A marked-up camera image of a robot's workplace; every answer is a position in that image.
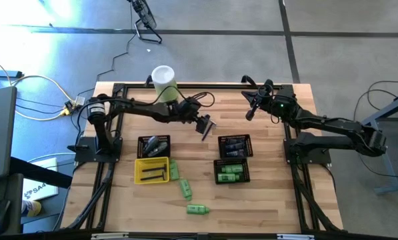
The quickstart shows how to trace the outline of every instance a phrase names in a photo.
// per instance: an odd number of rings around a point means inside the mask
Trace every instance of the desk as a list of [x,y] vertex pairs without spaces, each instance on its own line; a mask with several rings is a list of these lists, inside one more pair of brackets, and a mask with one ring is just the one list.
[[[114,82],[98,82],[94,95],[111,95]],[[203,89],[182,89],[185,96]],[[121,136],[123,149],[116,164],[105,231],[207,232],[207,233],[298,233],[298,213],[290,167],[283,153],[283,125],[272,124],[270,116],[257,111],[252,122],[245,119],[248,102],[239,89],[212,89],[216,102],[201,108],[217,123],[204,142],[195,125],[158,123],[152,118],[124,115]],[[294,85],[299,104],[315,113],[311,86]],[[130,89],[128,97],[152,102],[154,89]],[[210,98],[201,99],[203,104]],[[311,130],[316,135],[320,131]],[[254,156],[248,158],[250,183],[216,185],[213,160],[219,158],[217,138],[222,135],[250,134]],[[95,130],[87,124],[86,136]],[[180,176],[189,180],[193,200],[184,200],[178,182],[157,185],[133,183],[137,140],[140,136],[170,135],[171,156],[178,162]],[[97,163],[86,163],[74,176],[61,226],[66,227],[80,214],[90,199]],[[342,229],[331,176],[320,165],[310,165],[315,200],[332,222]],[[189,203],[206,205],[208,215],[188,215]],[[308,205],[304,204],[306,214]],[[98,222],[101,202],[97,204]]]

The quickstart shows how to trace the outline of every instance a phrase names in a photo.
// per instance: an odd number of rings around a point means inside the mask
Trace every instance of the green object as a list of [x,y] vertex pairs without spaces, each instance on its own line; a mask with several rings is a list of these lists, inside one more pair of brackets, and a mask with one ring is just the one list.
[[183,192],[183,196],[187,201],[191,201],[193,196],[193,192],[190,188],[190,184],[186,179],[181,179],[179,181],[179,185],[181,186],[181,191]]
[[188,214],[198,214],[204,215],[209,213],[209,208],[200,204],[188,204],[187,205]]
[[218,182],[220,183],[232,183],[240,179],[238,174],[234,173],[218,173]]
[[243,172],[243,166],[242,166],[242,164],[226,165],[226,166],[221,168],[221,171],[223,173],[242,173]]
[[171,181],[179,179],[178,164],[173,159],[170,160],[169,172],[171,176]]

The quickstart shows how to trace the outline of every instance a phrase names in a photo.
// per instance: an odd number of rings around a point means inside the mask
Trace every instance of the yellow bin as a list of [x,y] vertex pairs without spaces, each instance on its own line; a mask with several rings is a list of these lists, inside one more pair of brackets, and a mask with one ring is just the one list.
[[[156,169],[162,167],[164,167],[166,171],[163,169],[155,171],[143,171],[146,169]],[[168,157],[152,157],[135,160],[135,184],[167,183],[169,178]]]

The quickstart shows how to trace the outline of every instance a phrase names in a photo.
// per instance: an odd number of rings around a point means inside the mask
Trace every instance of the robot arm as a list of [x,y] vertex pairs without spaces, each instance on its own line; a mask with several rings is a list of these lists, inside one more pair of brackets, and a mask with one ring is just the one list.
[[[104,102],[113,105],[111,113],[106,114]],[[168,103],[144,103],[134,99],[120,97],[108,97],[100,94],[92,97],[87,106],[87,120],[92,124],[97,133],[95,148],[97,153],[110,153],[114,148],[114,138],[106,130],[105,123],[112,120],[120,113],[148,116],[161,123],[195,122],[196,131],[204,133],[210,116],[199,116],[202,105],[194,97],[187,97],[182,102],[172,101]]]
[[311,133],[301,133],[294,147],[305,151],[316,147],[354,149],[370,157],[380,156],[386,151],[386,138],[382,132],[358,121],[318,116],[304,110],[295,98],[292,85],[282,85],[282,89],[273,95],[273,82],[268,79],[256,92],[242,91],[242,95],[252,107],[246,114],[248,120],[252,120],[255,111],[260,108],[293,128],[314,128],[345,136],[316,137]]

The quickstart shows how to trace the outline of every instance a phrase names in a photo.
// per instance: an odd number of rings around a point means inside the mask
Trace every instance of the black cable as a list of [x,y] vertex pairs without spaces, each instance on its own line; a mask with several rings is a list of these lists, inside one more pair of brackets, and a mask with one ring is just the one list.
[[48,104],[48,103],[40,103],[40,102],[36,102],[36,101],[32,101],[32,100],[22,99],[20,97],[17,97],[17,99],[22,100],[22,101],[27,101],[27,102],[30,102],[30,103],[36,103],[36,104],[40,104],[40,105],[51,106],[51,107],[59,107],[59,108],[62,107],[62,106],[58,106],[58,105],[52,105],[52,104]]
[[[388,92],[388,91],[386,91],[386,90],[382,90],[382,89],[371,89],[371,90],[366,91],[366,92],[365,92],[364,94],[362,94],[362,95],[359,97],[359,99],[357,100],[356,106],[355,106],[355,108],[354,108],[354,114],[353,114],[353,120],[354,120],[354,121],[356,120],[357,108],[358,108],[358,106],[359,106],[360,100],[362,99],[363,96],[365,96],[366,94],[369,94],[369,93],[372,92],[372,91],[380,91],[380,92],[383,92],[383,93],[392,94],[392,93],[390,93],[390,92]],[[377,173],[377,172],[375,172],[375,171],[372,170],[368,165],[366,165],[366,163],[364,162],[364,160],[363,160],[363,158],[361,157],[360,154],[358,154],[358,156],[359,156],[361,162],[364,164],[364,166],[365,166],[370,172],[372,172],[372,173],[374,173],[374,174],[376,174],[376,175],[384,176],[384,177],[398,177],[398,175],[388,175],[388,174],[383,174],[383,173]]]
[[[149,105],[153,105],[154,103],[156,103],[156,102],[159,100],[160,96],[161,96],[166,90],[168,90],[168,88],[170,88],[170,87],[176,89],[176,90],[178,91],[178,93],[182,96],[182,98],[186,99],[186,97],[182,94],[182,92],[180,92],[180,90],[178,90],[178,88],[176,88],[176,87],[174,87],[174,86],[167,86],[166,88],[164,88],[164,90],[162,90],[162,92],[157,96],[156,100],[154,100],[152,103],[145,103],[145,104],[138,104],[138,103],[137,103],[137,105],[140,105],[140,106],[149,106]],[[211,95],[212,98],[213,98],[212,104],[210,104],[210,105],[202,105],[202,104],[201,104],[202,107],[210,107],[210,106],[212,106],[212,105],[215,103],[215,96],[214,96],[212,93],[210,93],[210,95]],[[92,102],[92,103],[86,103],[86,104],[84,104],[84,106],[82,106],[82,108],[80,108],[80,110],[79,110],[79,115],[77,116],[77,130],[78,130],[78,134],[77,134],[77,137],[76,137],[75,147],[76,147],[77,142],[79,141],[80,136],[81,136],[80,116],[81,116],[81,113],[83,112],[83,110],[84,110],[87,106],[89,106],[89,105],[91,105],[91,104],[106,103],[106,102],[115,102],[115,101],[122,102],[122,103],[126,102],[126,101],[124,101],[124,100],[122,100],[122,99],[106,99],[106,100],[94,101],[94,102]]]
[[117,58],[122,57],[122,56],[124,56],[124,55],[126,55],[126,54],[129,54],[129,44],[130,44],[130,42],[131,42],[131,41],[136,37],[136,35],[137,35],[136,33],[133,32],[133,27],[132,27],[132,2],[129,2],[129,3],[130,3],[130,5],[131,5],[131,31],[132,31],[132,33],[133,33],[133,36],[132,36],[132,38],[130,38],[130,40],[127,42],[125,52],[122,53],[122,54],[119,54],[119,55],[113,57],[113,62],[112,62],[112,64],[111,64],[111,69],[108,70],[108,71],[102,72],[102,73],[100,73],[100,74],[97,75],[97,81],[99,81],[99,77],[100,77],[100,76],[102,76],[102,75],[104,75],[104,74],[106,74],[106,73],[110,73],[110,72],[112,72],[112,71],[115,70],[115,69],[114,69],[114,64],[115,64],[115,60],[116,60]]
[[[378,84],[378,83],[398,83],[398,81],[377,81],[377,82],[372,83],[372,85],[369,86],[369,88],[368,88],[367,90],[368,90],[368,91],[371,90],[371,88],[372,88],[374,85]],[[394,96],[394,97],[396,97],[396,95],[394,95],[394,94],[392,94],[392,93],[390,93],[390,92],[388,92],[388,91],[387,91],[387,93],[388,93],[388,94],[391,94],[391,95]],[[371,103],[371,100],[369,99],[369,93],[367,94],[367,101],[369,102],[369,104],[370,104],[374,109],[380,110],[379,108],[377,108],[376,106],[374,106],[374,105]]]
[[398,175],[388,175],[388,174],[383,174],[383,173],[377,173],[377,172],[375,172],[374,170],[372,170],[370,167],[368,167],[368,166],[366,165],[365,161],[363,160],[363,158],[361,157],[360,154],[358,154],[358,156],[359,156],[361,162],[362,162],[362,163],[364,164],[364,166],[367,168],[367,170],[371,171],[372,173],[374,173],[374,174],[376,174],[376,175],[383,176],[383,177],[398,177]]
[[[273,103],[271,104],[271,106],[270,106],[270,112],[273,112],[273,106],[274,106],[274,102],[273,102]],[[280,118],[277,118],[277,122],[274,122],[274,120],[273,120],[273,114],[270,114],[270,120],[271,120],[271,122],[274,123],[274,124],[280,123]]]
[[336,193],[336,192],[337,192],[337,186],[336,186],[336,184],[335,184],[335,178],[333,177],[332,171],[331,171],[331,170],[326,166],[326,164],[324,164],[324,163],[322,163],[321,166],[324,167],[324,168],[327,170],[327,172],[331,175],[331,177],[332,177],[332,182],[333,182],[333,188],[334,188],[335,193]]
[[192,98],[194,98],[194,99],[196,99],[196,100],[199,100],[199,99],[202,99],[202,98],[204,98],[204,97],[206,97],[207,95],[210,95],[210,96],[212,96],[212,103],[210,104],[210,105],[203,105],[202,103],[200,103],[200,106],[202,106],[202,107],[212,107],[212,105],[213,104],[215,104],[215,96],[214,96],[214,94],[212,94],[211,92],[208,92],[208,91],[204,91],[204,92],[201,92],[201,93],[198,93],[198,94],[195,94],[195,95],[193,95],[193,96],[191,96]]
[[73,116],[74,116],[74,113],[75,113],[76,111],[78,111],[77,108],[74,109],[73,112],[71,112],[70,120],[71,120],[71,123],[73,124],[74,128],[76,128],[76,130],[79,130],[79,129],[77,128],[76,124],[74,124],[74,121],[73,121]]
[[110,133],[112,133],[112,132],[116,132],[116,134],[114,134],[114,140],[113,140],[113,144],[114,144],[116,142],[116,140],[121,136],[121,133],[117,129],[110,131]]
[[88,92],[88,91],[92,91],[92,90],[95,90],[95,88],[88,89],[88,90],[84,90],[84,91],[78,93],[77,96],[79,96],[80,94],[86,93],[86,92]]
[[35,112],[38,112],[38,113],[44,113],[44,114],[56,114],[56,113],[59,113],[59,112],[61,112],[62,110],[64,110],[64,108],[62,108],[62,109],[60,109],[60,110],[58,110],[58,111],[55,111],[55,112],[53,112],[53,113],[50,113],[50,112],[44,112],[44,111],[40,111],[40,110],[36,110],[36,109],[31,109],[31,108],[28,108],[28,107],[23,107],[23,106],[20,106],[20,105],[18,105],[18,104],[16,104],[16,106],[17,106],[17,107],[20,107],[20,108],[22,108],[22,109],[26,109],[26,110],[30,110],[30,111],[35,111]]
[[359,103],[360,103],[361,98],[362,98],[363,96],[365,96],[366,94],[368,94],[368,93],[370,93],[370,92],[373,92],[373,91],[380,91],[380,92],[383,92],[383,93],[392,94],[392,93],[390,93],[390,92],[388,92],[388,91],[386,91],[386,90],[382,90],[382,89],[372,89],[372,90],[366,91],[366,92],[365,92],[364,94],[362,94],[362,95],[359,97],[359,99],[357,100],[356,107],[354,108],[354,113],[353,113],[353,121],[356,121],[357,108],[359,107]]

